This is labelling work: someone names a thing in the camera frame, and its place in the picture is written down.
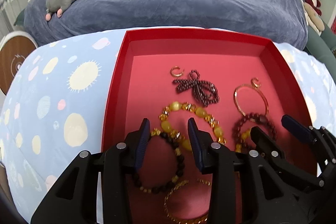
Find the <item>beaded bracelet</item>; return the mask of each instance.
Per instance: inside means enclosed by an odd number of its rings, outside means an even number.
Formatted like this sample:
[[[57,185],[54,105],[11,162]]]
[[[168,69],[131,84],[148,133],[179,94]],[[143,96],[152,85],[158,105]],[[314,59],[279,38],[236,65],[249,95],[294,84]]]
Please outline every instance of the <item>beaded bracelet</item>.
[[[198,117],[203,118],[206,122],[209,123],[211,128],[213,129],[213,133],[217,138],[217,142],[225,145],[226,140],[223,137],[223,129],[219,126],[218,121],[211,115],[206,112],[203,107],[197,107],[194,104],[179,103],[179,102],[172,102],[169,106],[165,106],[163,108],[162,114],[159,116],[161,121],[161,127],[164,132],[168,133],[169,136],[175,139],[177,142],[180,142],[188,151],[191,151],[191,144],[189,140],[186,140],[184,136],[181,135],[179,131],[176,129],[172,129],[170,122],[168,121],[168,116],[171,111],[179,111],[182,110],[189,110],[191,113],[195,113]]]
[[[260,115],[256,113],[250,113],[243,116],[235,125],[233,129],[234,139],[236,141],[236,152],[241,152],[242,147],[252,150],[253,148],[248,145],[245,140],[250,136],[251,129],[245,131],[243,134],[240,134],[241,127],[247,121],[255,122],[256,124],[260,124],[269,129],[269,135],[271,138],[276,141],[277,140],[277,132],[274,128],[274,125],[267,119],[265,115]]]
[[[177,160],[177,171],[175,173],[175,176],[168,181],[165,185],[161,185],[158,187],[153,187],[150,189],[144,188],[142,186],[142,183],[140,181],[140,176],[138,173],[134,173],[132,175],[132,179],[134,181],[134,185],[138,187],[142,192],[144,193],[153,193],[153,194],[158,194],[159,192],[166,192],[167,190],[172,189],[175,186],[175,183],[179,180],[180,177],[183,176],[184,173],[184,156],[181,154],[181,150],[179,149],[179,143],[174,141],[173,138],[169,137],[166,132],[161,132],[157,128],[154,128],[154,130],[151,132],[151,136],[149,140],[153,136],[160,136],[161,138],[165,139],[167,143],[169,143],[172,148],[174,149],[176,160]]]
[[[203,183],[205,185],[211,186],[211,182],[207,181],[207,180],[203,180],[203,179],[197,179],[198,182]],[[193,219],[181,219],[181,218],[177,218],[174,217],[173,215],[171,215],[168,211],[168,207],[167,207],[167,202],[169,200],[169,197],[175,192],[177,191],[179,188],[183,187],[184,185],[188,184],[189,181],[188,180],[183,180],[180,183],[178,183],[165,197],[165,201],[163,203],[163,209],[165,211],[165,213],[167,214],[167,216],[170,218],[170,220],[174,221],[175,223],[178,224],[200,224],[205,222],[208,219],[208,213],[202,215],[201,217],[198,218],[193,218]]]

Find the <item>red tray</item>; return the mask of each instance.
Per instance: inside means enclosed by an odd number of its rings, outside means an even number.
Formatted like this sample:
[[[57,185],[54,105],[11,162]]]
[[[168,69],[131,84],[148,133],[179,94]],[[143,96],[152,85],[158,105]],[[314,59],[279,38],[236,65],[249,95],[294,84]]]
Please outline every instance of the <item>red tray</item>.
[[[281,117],[289,114],[303,125],[311,120],[301,90],[275,45],[266,38],[247,34],[193,29],[156,28],[127,31],[115,65],[106,106],[102,150],[123,141],[127,133],[138,130],[142,119],[148,118],[151,128],[160,128],[162,108],[173,101],[194,103],[191,91],[176,94],[170,69],[183,68],[188,77],[198,70],[201,80],[215,84],[220,102],[207,112],[219,120],[225,131],[226,146],[234,150],[234,123],[242,116],[237,111],[233,93],[241,84],[258,77],[261,91],[269,103],[269,115],[278,132],[277,143],[286,158],[296,166],[316,174],[316,161],[307,146],[300,144],[281,125]],[[263,100],[252,89],[239,90],[239,102],[245,112],[264,113]],[[172,112],[173,128],[188,137],[187,120],[194,117],[199,129],[211,132],[209,124],[187,111]],[[246,124],[242,132],[255,124]],[[185,175],[190,181],[171,197],[171,213],[181,218],[194,218],[209,208],[210,187],[197,183],[202,176],[195,167],[192,154],[185,155]],[[176,171],[171,148],[160,138],[153,138],[146,151],[140,176],[145,187],[161,185]],[[134,223],[172,223],[163,210],[165,194],[145,194],[128,181],[129,199]],[[241,204],[237,187],[237,222]]]

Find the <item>sofa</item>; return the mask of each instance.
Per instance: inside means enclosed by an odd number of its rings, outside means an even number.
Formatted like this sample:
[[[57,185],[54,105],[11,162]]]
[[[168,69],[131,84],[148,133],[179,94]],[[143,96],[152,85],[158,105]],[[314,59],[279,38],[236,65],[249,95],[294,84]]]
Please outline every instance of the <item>sofa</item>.
[[[325,30],[319,36],[313,28],[308,26],[308,42],[305,52],[314,56],[321,63],[324,63],[330,75],[336,82],[336,35],[324,22]]]

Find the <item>silver screw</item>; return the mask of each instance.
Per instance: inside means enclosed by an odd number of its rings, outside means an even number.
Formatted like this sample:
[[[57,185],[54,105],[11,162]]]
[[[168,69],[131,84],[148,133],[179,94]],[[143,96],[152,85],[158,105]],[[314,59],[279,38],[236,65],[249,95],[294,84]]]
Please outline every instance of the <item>silver screw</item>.
[[[89,155],[89,152],[86,151],[86,150],[84,150],[84,151],[82,151],[82,152],[79,153],[79,156],[81,158],[86,158],[88,155]]]
[[[118,149],[124,149],[124,148],[126,148],[126,146],[127,146],[126,143],[118,143],[117,144]]]
[[[272,151],[271,155],[273,157],[277,157],[277,156],[279,156],[279,153],[277,151]]]
[[[221,144],[220,144],[220,143],[215,143],[215,142],[213,142],[213,143],[211,144],[211,147],[212,147],[213,149],[219,149],[219,148],[221,148]]]
[[[256,151],[256,150],[251,150],[249,152],[249,154],[250,154],[251,157],[254,157],[254,158],[258,157],[258,155],[259,155],[258,151]]]

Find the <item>gold bangle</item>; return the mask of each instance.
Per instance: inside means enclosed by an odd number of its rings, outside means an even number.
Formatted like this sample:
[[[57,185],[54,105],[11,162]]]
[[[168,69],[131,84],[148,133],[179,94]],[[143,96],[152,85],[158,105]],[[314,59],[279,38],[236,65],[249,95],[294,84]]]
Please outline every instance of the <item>gold bangle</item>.
[[[265,95],[261,92],[260,90],[260,87],[261,87],[261,84],[259,83],[259,79],[258,78],[253,78],[251,80],[251,84],[242,84],[240,85],[239,87],[237,87],[235,89],[235,92],[233,94],[233,99],[235,101],[235,105],[238,109],[238,111],[243,115],[243,116],[246,116],[246,113],[241,109],[241,107],[239,106],[238,104],[238,100],[237,100],[237,92],[240,88],[242,87],[248,87],[248,88],[252,88],[253,90],[255,90],[260,96],[261,98],[263,99],[264,101],[264,104],[265,104],[265,116],[268,114],[268,102],[267,102],[267,99],[265,97]]]
[[[175,73],[173,73],[173,70],[175,70],[175,69],[180,69],[180,67],[179,67],[179,66],[175,66],[175,67],[173,67],[173,68],[170,70],[170,75],[173,76],[173,77],[175,77],[175,78],[179,78],[179,77],[181,77],[181,76],[183,75],[183,73],[184,73],[184,70],[181,71],[181,72],[178,73],[178,74],[175,74]]]
[[[211,186],[211,182],[207,181],[207,180],[203,180],[203,179],[197,179],[198,182],[203,183],[205,185]],[[169,197],[175,192],[177,191],[179,188],[181,188],[184,185],[187,185],[189,183],[188,180],[183,180],[180,183],[178,183],[165,197],[164,203],[163,203],[163,209],[165,211],[165,213],[167,214],[167,217],[174,221],[175,223],[178,224],[199,224],[202,222],[205,222],[208,219],[208,213],[198,217],[198,218],[192,218],[192,219],[181,219],[181,218],[177,218],[174,217],[173,215],[171,215],[168,211],[168,207],[167,207],[167,202]]]
[[[203,107],[197,107],[194,104],[189,104],[187,102],[180,103],[180,102],[172,102],[169,106],[165,106],[162,110],[162,114],[159,116],[159,119],[161,121],[161,127],[164,132],[166,132],[169,137],[176,139],[177,142],[181,142],[181,145],[188,151],[191,151],[191,144],[189,140],[186,140],[184,136],[181,135],[181,133],[173,129],[171,124],[168,121],[169,113],[172,111],[179,111],[182,110],[188,110],[191,113],[195,113],[198,117],[203,118],[206,122],[209,123],[210,127],[213,130],[213,133],[216,136],[217,142],[225,145],[226,140],[224,139],[224,130],[219,126],[219,122],[211,115],[206,112],[206,110]]]

